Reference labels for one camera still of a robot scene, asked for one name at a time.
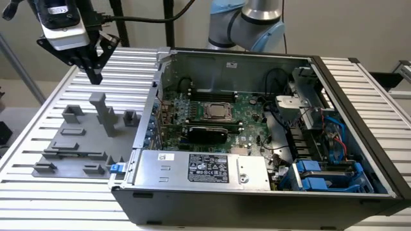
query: power supply label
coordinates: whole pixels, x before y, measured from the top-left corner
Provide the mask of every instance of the power supply label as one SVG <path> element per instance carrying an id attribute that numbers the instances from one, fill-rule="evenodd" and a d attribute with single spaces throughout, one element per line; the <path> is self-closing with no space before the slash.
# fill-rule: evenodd
<path id="1" fill-rule="evenodd" d="M 189 180 L 205 183 L 229 183 L 226 155 L 190 154 Z"/>

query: white wall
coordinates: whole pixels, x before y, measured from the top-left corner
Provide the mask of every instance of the white wall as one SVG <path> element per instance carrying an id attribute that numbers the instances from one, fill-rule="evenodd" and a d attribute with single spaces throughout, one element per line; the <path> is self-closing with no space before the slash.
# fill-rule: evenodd
<path id="1" fill-rule="evenodd" d="M 8 0 L 0 1 L 4 8 Z M 162 18 L 162 0 L 123 0 L 124 14 Z M 189 0 L 175 0 L 175 12 Z M 95 8 L 111 13 L 108 0 L 94 0 Z M 203 48 L 207 43 L 211 0 L 198 0 L 175 22 L 177 46 Z M 373 71 L 390 71 L 401 59 L 411 59 L 411 0 L 286 0 L 289 51 L 331 57 L 357 57 Z M 131 44 L 166 45 L 165 25 L 127 23 Z M 27 3 L 0 30 L 30 74 L 59 81 L 68 70 L 38 45 L 40 25 Z M 283 44 L 275 52 L 283 52 Z M 0 78 L 18 78 L 0 55 Z"/>

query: red cable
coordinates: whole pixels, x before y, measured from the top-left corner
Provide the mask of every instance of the red cable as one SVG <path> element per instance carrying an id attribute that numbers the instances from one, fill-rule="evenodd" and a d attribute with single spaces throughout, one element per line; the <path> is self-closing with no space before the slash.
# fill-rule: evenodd
<path id="1" fill-rule="evenodd" d="M 347 159 L 347 147 L 346 147 L 346 144 L 343 143 L 343 141 L 341 141 L 339 139 L 334 138 L 334 140 L 343 146 L 343 149 L 345 149 L 345 157 Z"/>
<path id="2" fill-rule="evenodd" d="M 323 133 L 326 132 L 326 128 L 325 128 L 325 114 L 323 114 L 323 109 L 321 108 L 321 110 L 322 110 L 322 123 L 323 123 Z"/>

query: label sticker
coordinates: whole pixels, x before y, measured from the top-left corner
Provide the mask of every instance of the label sticker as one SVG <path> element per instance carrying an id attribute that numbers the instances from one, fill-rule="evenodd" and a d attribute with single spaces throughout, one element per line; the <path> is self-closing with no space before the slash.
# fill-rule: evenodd
<path id="1" fill-rule="evenodd" d="M 159 153 L 159 160 L 174 160 L 174 153 Z"/>
<path id="2" fill-rule="evenodd" d="M 190 154 L 189 180 L 191 182 L 229 183 L 227 156 Z"/>
<path id="3" fill-rule="evenodd" d="M 226 67 L 238 68 L 238 63 L 227 63 Z"/>

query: motherboard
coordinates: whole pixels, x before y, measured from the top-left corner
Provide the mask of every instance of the motherboard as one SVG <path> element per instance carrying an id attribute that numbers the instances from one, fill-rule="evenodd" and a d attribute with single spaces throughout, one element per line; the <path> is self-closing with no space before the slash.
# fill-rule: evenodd
<path id="1" fill-rule="evenodd" d="M 249 93 L 229 102 L 197 101 L 167 92 L 163 101 L 163 150 L 261 155 L 270 136 L 263 102 Z"/>

